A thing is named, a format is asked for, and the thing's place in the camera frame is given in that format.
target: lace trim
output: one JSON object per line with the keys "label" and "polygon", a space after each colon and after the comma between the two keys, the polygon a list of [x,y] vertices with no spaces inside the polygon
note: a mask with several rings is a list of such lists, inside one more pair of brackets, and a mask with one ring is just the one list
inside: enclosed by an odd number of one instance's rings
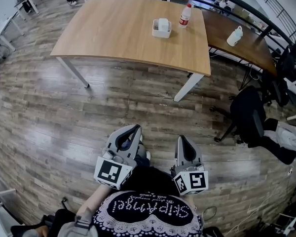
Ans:
{"label": "lace trim", "polygon": [[126,193],[125,192],[117,192],[107,198],[99,208],[98,214],[93,217],[94,224],[99,225],[102,230],[111,231],[114,235],[120,236],[130,236],[130,237],[142,237],[146,235],[156,235],[156,236],[180,236],[180,237],[198,237],[201,233],[201,226],[203,222],[200,217],[194,213],[192,221],[185,226],[173,226],[167,224],[161,220],[159,220],[155,215],[151,214],[147,219],[134,223],[126,223],[120,222],[111,217],[107,208],[109,203],[116,198],[117,196]]}

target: hand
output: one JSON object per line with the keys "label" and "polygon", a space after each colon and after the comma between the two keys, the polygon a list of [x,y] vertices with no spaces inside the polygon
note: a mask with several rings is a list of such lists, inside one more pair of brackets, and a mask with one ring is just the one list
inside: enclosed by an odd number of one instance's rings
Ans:
{"label": "hand", "polygon": [[38,237],[47,237],[49,228],[47,226],[42,226],[35,229],[38,233]]}

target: chair wheel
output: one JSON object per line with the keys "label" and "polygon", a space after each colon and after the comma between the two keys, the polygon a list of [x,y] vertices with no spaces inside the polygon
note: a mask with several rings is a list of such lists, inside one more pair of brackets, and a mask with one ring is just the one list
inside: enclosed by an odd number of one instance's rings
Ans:
{"label": "chair wheel", "polygon": [[211,106],[211,107],[209,108],[209,110],[213,113],[213,112],[216,111],[216,107],[215,107],[215,106]]}
{"label": "chair wheel", "polygon": [[221,138],[218,138],[218,137],[215,137],[214,140],[215,140],[216,142],[220,142],[220,141],[222,141]]}

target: white tissue box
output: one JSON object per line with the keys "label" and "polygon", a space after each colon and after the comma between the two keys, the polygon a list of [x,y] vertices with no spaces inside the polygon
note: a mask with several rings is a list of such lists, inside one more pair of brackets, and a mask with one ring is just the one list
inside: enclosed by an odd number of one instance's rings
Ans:
{"label": "white tissue box", "polygon": [[160,31],[158,29],[159,19],[154,19],[152,24],[152,36],[159,37],[159,38],[168,38],[171,34],[171,22],[169,21],[169,29],[167,32]]}

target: plastic bottle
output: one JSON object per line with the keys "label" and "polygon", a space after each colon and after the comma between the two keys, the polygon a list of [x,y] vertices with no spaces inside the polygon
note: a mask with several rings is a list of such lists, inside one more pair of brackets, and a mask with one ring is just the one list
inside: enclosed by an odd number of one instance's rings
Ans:
{"label": "plastic bottle", "polygon": [[187,6],[182,11],[182,15],[179,23],[180,27],[186,28],[189,18],[191,17],[191,14],[192,14],[192,5],[188,3]]}

